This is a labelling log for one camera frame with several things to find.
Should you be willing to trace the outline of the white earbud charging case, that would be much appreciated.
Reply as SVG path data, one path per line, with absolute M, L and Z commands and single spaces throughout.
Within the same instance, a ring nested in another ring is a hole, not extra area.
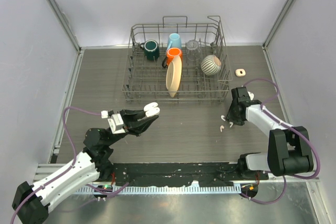
M 158 107 L 157 102 L 151 102 L 143 108 L 145 116 L 147 118 L 153 117 L 160 114 L 160 108 Z

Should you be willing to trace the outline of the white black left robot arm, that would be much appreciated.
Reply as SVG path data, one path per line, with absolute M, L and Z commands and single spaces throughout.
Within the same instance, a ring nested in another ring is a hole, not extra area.
M 111 145 L 126 137 L 143 134 L 159 117 L 156 102 L 140 110 L 103 110 L 96 115 L 108 121 L 107 129 L 91 128 L 85 134 L 84 148 L 74 153 L 73 159 L 44 179 L 30 185 L 21 183 L 12 203 L 14 213 L 10 220 L 18 217 L 22 223 L 43 223 L 56 206 L 84 185 L 107 181 L 113 173 L 109 157 Z

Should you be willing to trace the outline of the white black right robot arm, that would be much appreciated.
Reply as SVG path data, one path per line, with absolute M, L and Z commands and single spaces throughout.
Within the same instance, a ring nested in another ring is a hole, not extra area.
M 261 101 L 251 99 L 246 87 L 231 89 L 232 102 L 226 115 L 230 125 L 252 123 L 268 137 L 265 153 L 241 154 L 237 173 L 250 179 L 258 172 L 275 176 L 297 175 L 313 171 L 314 160 L 303 126 L 292 126 L 272 114 Z

